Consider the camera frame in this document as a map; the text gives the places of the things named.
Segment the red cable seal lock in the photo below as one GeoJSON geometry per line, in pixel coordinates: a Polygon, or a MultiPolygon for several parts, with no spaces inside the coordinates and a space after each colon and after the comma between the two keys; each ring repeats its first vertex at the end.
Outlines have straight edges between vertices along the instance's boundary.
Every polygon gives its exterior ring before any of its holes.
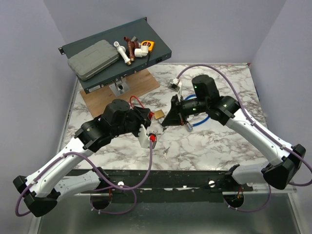
{"type": "MultiPolygon", "coordinates": [[[[132,109],[134,108],[134,105],[133,105],[133,103],[132,103],[132,99],[137,100],[138,103],[139,103],[139,105],[140,105],[142,108],[145,108],[144,105],[143,105],[143,103],[140,101],[140,99],[139,99],[137,96],[132,95],[132,96],[130,96],[130,98],[129,98],[129,103],[130,103],[130,106],[131,106],[132,109]]],[[[150,111],[149,114],[148,114],[148,118],[149,118],[150,120],[152,120],[152,118],[154,117],[154,115],[155,115],[154,112],[150,111]]]]}

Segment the brass padlock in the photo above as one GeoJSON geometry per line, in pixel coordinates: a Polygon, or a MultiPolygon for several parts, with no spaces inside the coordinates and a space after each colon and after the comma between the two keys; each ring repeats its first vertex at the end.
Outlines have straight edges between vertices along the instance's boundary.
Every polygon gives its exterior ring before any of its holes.
{"type": "Polygon", "coordinates": [[[164,112],[162,110],[157,110],[154,112],[155,119],[160,119],[165,116],[164,112]]]}

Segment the white pvc elbow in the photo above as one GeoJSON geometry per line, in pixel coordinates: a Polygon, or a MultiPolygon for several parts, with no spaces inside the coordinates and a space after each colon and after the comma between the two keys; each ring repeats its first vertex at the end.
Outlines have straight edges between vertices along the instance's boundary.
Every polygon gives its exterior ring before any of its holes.
{"type": "Polygon", "coordinates": [[[143,58],[149,54],[149,47],[147,45],[142,45],[140,48],[134,50],[134,55],[136,58],[143,58]]]}

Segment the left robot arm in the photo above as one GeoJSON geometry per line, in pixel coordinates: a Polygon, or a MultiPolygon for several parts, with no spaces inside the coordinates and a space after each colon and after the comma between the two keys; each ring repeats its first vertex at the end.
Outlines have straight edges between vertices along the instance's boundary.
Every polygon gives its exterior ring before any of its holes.
{"type": "Polygon", "coordinates": [[[13,180],[20,193],[15,206],[16,216],[44,216],[63,198],[85,191],[102,193],[110,188],[123,191],[139,188],[147,180],[150,169],[133,187],[116,185],[89,157],[115,137],[128,133],[138,138],[142,148],[152,150],[156,136],[146,133],[152,116],[149,108],[131,107],[122,99],[113,100],[101,115],[83,123],[68,144],[48,163],[31,175],[20,175],[13,180]]]}

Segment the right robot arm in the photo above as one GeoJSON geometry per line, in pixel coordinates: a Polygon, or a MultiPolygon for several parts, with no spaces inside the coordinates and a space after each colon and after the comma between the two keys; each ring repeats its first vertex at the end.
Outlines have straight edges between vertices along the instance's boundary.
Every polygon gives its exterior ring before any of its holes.
{"type": "Polygon", "coordinates": [[[215,81],[208,75],[199,75],[192,79],[196,97],[185,100],[178,95],[171,98],[171,108],[162,122],[163,127],[186,125],[191,115],[207,113],[210,119],[218,121],[244,137],[267,159],[265,163],[254,165],[236,165],[225,177],[224,185],[235,191],[245,183],[268,183],[283,190],[299,170],[306,149],[273,135],[270,131],[244,111],[237,100],[230,96],[221,96],[215,81]]]}

